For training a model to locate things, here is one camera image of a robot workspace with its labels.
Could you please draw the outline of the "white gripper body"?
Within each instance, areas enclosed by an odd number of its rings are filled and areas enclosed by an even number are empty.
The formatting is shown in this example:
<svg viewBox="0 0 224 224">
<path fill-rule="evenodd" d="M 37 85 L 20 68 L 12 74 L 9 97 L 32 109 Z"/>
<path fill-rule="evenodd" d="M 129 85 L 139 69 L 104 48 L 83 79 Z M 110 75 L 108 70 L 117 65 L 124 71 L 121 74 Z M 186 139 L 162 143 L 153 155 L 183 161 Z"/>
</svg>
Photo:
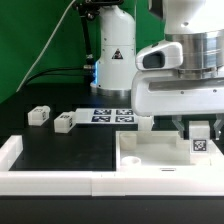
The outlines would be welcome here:
<svg viewBox="0 0 224 224">
<path fill-rule="evenodd" d="M 175 76 L 174 70 L 138 71 L 131 105 L 139 116 L 224 113 L 224 75 L 186 80 Z"/>
</svg>

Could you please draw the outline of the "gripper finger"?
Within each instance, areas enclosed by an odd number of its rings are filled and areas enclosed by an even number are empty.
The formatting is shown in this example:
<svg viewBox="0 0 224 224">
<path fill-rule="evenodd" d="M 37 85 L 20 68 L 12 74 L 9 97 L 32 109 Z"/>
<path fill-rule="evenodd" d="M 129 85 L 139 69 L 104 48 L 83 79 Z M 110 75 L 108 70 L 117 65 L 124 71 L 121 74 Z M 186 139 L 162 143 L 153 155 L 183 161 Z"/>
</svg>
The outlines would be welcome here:
<svg viewBox="0 0 224 224">
<path fill-rule="evenodd" d="M 185 128 L 184 128 L 184 124 L 182 122 L 182 116 L 181 115 L 174 115 L 172 117 L 172 122 L 175 125 L 175 127 L 177 128 L 177 130 L 179 132 L 179 136 L 181 138 L 183 138 L 184 137 Z"/>
<path fill-rule="evenodd" d="M 221 135 L 221 129 L 224 126 L 224 114 L 217 114 L 216 121 L 214 123 L 214 131 L 216 139 L 219 139 Z"/>
</svg>

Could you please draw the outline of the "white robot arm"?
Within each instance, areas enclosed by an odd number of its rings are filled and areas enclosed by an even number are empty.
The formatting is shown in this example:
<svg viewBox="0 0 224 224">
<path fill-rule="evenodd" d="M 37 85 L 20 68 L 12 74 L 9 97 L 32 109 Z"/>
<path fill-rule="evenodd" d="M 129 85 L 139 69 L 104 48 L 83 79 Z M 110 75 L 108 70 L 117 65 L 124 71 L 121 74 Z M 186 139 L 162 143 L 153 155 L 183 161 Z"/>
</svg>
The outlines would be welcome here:
<svg viewBox="0 0 224 224">
<path fill-rule="evenodd" d="M 212 136 L 224 126 L 224 0 L 148 0 L 165 22 L 164 39 L 135 50 L 135 21 L 111 0 L 101 9 L 101 56 L 91 87 L 130 94 L 140 116 L 214 114 Z"/>
</svg>

